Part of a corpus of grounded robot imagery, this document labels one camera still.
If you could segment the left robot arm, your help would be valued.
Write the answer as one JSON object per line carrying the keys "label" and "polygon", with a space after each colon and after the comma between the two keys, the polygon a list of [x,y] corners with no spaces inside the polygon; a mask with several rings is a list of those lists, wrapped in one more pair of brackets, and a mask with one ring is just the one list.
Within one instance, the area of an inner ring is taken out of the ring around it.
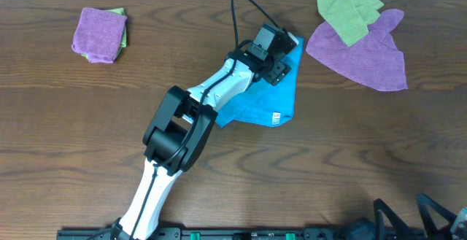
{"label": "left robot arm", "polygon": [[277,85],[291,67],[285,56],[299,40],[285,29],[265,23],[253,40],[243,41],[203,83],[168,90],[142,139],[144,172],[128,211],[111,227],[111,239],[148,239],[175,180],[203,151],[218,112],[253,83]]}

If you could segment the blue microfiber cloth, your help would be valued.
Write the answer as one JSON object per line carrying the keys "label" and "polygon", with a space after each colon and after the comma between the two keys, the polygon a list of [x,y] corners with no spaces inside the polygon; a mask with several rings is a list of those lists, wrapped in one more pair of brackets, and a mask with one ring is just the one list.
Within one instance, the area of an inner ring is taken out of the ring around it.
{"label": "blue microfiber cloth", "polygon": [[225,127],[236,120],[267,127],[277,127],[291,120],[295,111],[296,85],[304,39],[282,60],[291,67],[284,79],[273,86],[265,80],[253,83],[245,92],[234,96],[218,112],[216,123]]}

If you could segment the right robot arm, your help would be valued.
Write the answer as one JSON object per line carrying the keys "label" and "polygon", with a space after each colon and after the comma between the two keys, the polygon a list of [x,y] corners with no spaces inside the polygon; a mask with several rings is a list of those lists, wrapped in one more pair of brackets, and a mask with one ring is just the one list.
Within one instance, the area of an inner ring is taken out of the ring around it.
{"label": "right robot arm", "polygon": [[466,209],[454,214],[424,193],[417,195],[424,231],[410,228],[382,199],[373,202],[374,221],[363,217],[341,229],[342,239],[466,240]]}

